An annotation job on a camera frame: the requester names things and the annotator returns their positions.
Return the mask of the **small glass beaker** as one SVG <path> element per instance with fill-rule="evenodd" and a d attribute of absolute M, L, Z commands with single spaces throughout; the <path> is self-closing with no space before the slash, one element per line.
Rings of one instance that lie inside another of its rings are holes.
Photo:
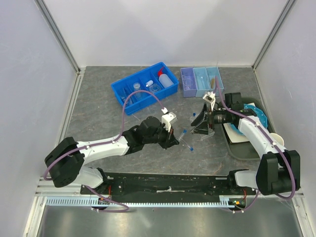
<path fill-rule="evenodd" d="M 182 78 L 184 90 L 193 90 L 196 88 L 193 77 L 187 76 Z"/>

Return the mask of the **red cap wash bottle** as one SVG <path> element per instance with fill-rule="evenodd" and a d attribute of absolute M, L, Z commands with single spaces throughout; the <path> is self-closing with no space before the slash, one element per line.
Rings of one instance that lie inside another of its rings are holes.
<path fill-rule="evenodd" d="M 173 82 L 169 76 L 163 72 L 163 68 L 164 67 L 158 71 L 158 80 L 164 88 L 168 88 L 173 85 Z"/>

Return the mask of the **glass flask white stopper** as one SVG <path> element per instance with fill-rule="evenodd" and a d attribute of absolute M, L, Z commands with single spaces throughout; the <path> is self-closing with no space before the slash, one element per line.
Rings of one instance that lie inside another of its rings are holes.
<path fill-rule="evenodd" d="M 153 80 L 149 80 L 145 83 L 145 87 L 151 92 L 156 93 L 158 91 L 161 91 L 161 86 L 157 83 L 154 83 Z"/>

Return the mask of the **clear glass jar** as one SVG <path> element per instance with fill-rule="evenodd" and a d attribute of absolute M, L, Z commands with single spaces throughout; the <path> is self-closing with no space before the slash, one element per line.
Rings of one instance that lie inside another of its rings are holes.
<path fill-rule="evenodd" d="M 134 96 L 135 98 L 137 99 L 137 101 L 140 101 L 141 99 L 143 99 L 143 93 L 142 92 L 139 92 L 141 90 L 141 84 L 139 82 L 136 82 L 133 84 L 133 88 L 134 88 L 134 91 L 138 92 L 138 93 L 135 93 Z"/>

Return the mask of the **blue safety goggles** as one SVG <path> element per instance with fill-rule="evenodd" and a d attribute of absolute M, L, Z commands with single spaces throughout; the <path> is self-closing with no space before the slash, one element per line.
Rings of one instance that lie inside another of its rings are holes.
<path fill-rule="evenodd" d="M 121 100 L 126 103 L 125 107 L 132 106 L 134 104 L 133 96 L 127 98 L 131 94 L 131 90 L 128 87 L 123 87 L 121 89 Z"/>

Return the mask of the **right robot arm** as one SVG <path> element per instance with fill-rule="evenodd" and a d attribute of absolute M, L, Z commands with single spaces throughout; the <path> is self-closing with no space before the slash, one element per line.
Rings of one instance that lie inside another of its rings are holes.
<path fill-rule="evenodd" d="M 262 125 L 258 113 L 242 102 L 240 93 L 228 93 L 220 108 L 215 109 L 215 93 L 207 92 L 203 99 L 202 111 L 192 121 L 192 134 L 210 135 L 216 124 L 232 124 L 250 142 L 259 155 L 257 171 L 235 170 L 226 182 L 227 191 L 238 194 L 244 187 L 259 190 L 263 195 L 282 196 L 289 192 L 288 198 L 300 189 L 300 155 L 288 150 L 272 137 Z"/>

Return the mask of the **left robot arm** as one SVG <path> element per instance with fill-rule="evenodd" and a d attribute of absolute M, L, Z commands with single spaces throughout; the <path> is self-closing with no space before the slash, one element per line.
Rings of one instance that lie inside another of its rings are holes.
<path fill-rule="evenodd" d="M 73 137 L 67 137 L 45 158 L 47 171 L 44 178 L 51 180 L 57 188 L 75 183 L 104 194 L 108 190 L 105 172 L 88 164 L 107 157 L 136 153 L 146 144 L 159 144 L 163 149 L 178 145 L 172 127 L 176 120 L 174 113 L 165 114 L 161 119 L 149 116 L 122 135 L 96 141 L 77 142 Z"/>

